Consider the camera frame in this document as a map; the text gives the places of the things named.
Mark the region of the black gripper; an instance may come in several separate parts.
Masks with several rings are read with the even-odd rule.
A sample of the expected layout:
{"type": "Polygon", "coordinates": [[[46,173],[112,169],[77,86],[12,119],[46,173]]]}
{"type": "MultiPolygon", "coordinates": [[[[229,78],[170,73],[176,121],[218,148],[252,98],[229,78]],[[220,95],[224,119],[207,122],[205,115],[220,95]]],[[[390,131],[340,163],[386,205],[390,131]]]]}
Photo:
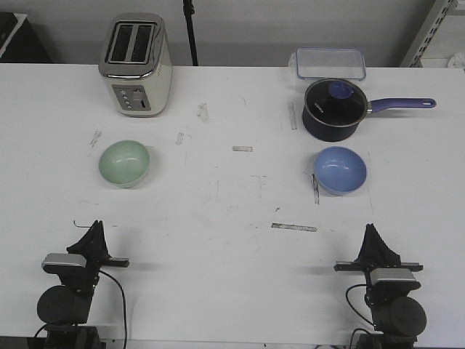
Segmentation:
{"type": "Polygon", "coordinates": [[[362,246],[357,258],[358,262],[337,261],[333,269],[336,272],[360,272],[370,279],[370,272],[376,268],[407,268],[412,273],[421,272],[423,265],[418,262],[401,262],[400,255],[393,252],[379,235],[374,224],[365,227],[362,246]],[[400,263],[398,265],[369,264],[374,257],[377,263],[400,263]]]}
{"type": "Polygon", "coordinates": [[[86,258],[85,268],[61,267],[59,279],[62,285],[73,291],[93,291],[100,277],[98,276],[102,267],[127,268],[129,260],[127,258],[111,257],[105,240],[103,222],[95,220],[88,228],[87,232],[74,244],[66,248],[69,254],[80,254],[88,257],[94,249],[94,235],[97,232],[97,243],[99,256],[108,257],[102,260],[86,258]]]}

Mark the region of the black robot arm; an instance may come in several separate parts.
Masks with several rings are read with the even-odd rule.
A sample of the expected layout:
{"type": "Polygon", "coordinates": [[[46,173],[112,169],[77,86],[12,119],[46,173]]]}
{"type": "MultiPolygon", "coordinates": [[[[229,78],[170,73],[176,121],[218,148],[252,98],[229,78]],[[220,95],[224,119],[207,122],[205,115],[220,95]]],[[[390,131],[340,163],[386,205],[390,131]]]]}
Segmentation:
{"type": "Polygon", "coordinates": [[[43,347],[107,347],[107,343],[100,339],[97,327],[86,324],[95,288],[100,276],[104,275],[121,292],[125,348],[128,340],[126,295],[121,283],[102,268],[128,266],[127,258],[115,258],[109,254],[101,220],[94,221],[78,242],[66,248],[65,253],[49,253],[41,268],[45,273],[58,276],[60,284],[46,290],[37,302],[37,315],[44,322],[40,330],[46,331],[43,347]]]}
{"type": "Polygon", "coordinates": [[[421,287],[413,275],[423,270],[418,262],[402,262],[383,241],[374,224],[367,224],[359,254],[352,262],[339,261],[336,272],[361,272],[365,277],[364,302],[371,319],[350,305],[373,327],[374,332],[356,328],[349,348],[413,348],[425,330],[427,319],[421,304],[408,294],[421,287]]]}

